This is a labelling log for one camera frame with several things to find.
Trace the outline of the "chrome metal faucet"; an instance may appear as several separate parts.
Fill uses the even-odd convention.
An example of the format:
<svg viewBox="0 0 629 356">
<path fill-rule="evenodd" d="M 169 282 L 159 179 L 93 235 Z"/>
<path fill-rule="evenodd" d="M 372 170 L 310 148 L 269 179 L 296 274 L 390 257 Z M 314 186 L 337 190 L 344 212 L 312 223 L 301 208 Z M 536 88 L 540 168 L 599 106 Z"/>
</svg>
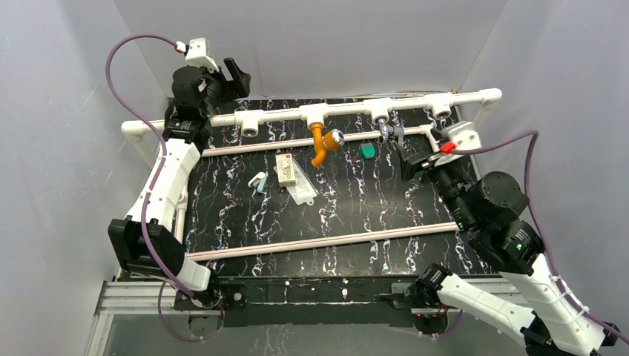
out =
<svg viewBox="0 0 629 356">
<path fill-rule="evenodd" d="M 378 142 L 380 144 L 392 139 L 397 146 L 404 145 L 404 127 L 399 125 L 389 125 L 387 121 L 381 117 L 376 120 L 380 136 Z"/>
</svg>

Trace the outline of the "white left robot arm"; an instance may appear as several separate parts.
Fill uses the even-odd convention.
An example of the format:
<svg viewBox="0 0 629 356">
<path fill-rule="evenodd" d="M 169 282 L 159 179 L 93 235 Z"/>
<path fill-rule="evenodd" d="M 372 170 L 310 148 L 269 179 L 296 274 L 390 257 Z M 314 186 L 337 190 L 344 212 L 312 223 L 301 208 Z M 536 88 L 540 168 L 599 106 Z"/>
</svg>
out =
<svg viewBox="0 0 629 356">
<path fill-rule="evenodd" d="M 124 271 L 163 277 L 191 294 L 204 309 L 221 300 L 221 288 L 211 282 L 211 270 L 185 255 L 173 233 L 177 204 L 192 168 L 199 162 L 210 130 L 210 118 L 222 103 L 250 94 L 250 74 L 235 60 L 224 60 L 231 78 L 221 70 L 186 65 L 173 75 L 174 93 L 158 133 L 160 150 L 151 174 L 129 212 L 108 226 L 116 258 Z"/>
</svg>

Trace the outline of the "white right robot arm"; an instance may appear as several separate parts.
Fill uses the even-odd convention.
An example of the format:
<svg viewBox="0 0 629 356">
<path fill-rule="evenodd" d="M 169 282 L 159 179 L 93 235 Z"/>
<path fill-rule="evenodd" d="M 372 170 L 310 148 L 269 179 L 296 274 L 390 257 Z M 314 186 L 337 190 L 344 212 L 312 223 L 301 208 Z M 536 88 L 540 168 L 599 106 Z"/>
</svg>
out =
<svg viewBox="0 0 629 356">
<path fill-rule="evenodd" d="M 591 320 L 552 272 L 542 238 L 521 213 L 528 198 L 509 174 L 493 171 L 473 180 L 440 154 L 399 154 L 401 177 L 420 174 L 435 187 L 458 228 L 471 234 L 477 255 L 525 299 L 518 306 L 465 282 L 448 268 L 432 264 L 392 299 L 422 307 L 452 306 L 510 336 L 529 355 L 598 355 L 614 346 L 619 329 Z"/>
</svg>

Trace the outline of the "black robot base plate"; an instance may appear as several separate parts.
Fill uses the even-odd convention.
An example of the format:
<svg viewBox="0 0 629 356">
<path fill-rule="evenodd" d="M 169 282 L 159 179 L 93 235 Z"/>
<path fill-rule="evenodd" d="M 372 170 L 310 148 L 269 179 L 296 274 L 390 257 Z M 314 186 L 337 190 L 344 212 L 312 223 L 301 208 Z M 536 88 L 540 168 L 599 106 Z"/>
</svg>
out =
<svg viewBox="0 0 629 356">
<path fill-rule="evenodd" d="M 229 327 L 363 325 L 441 333 L 456 310 L 417 291 L 415 277 L 222 277 Z"/>
</svg>

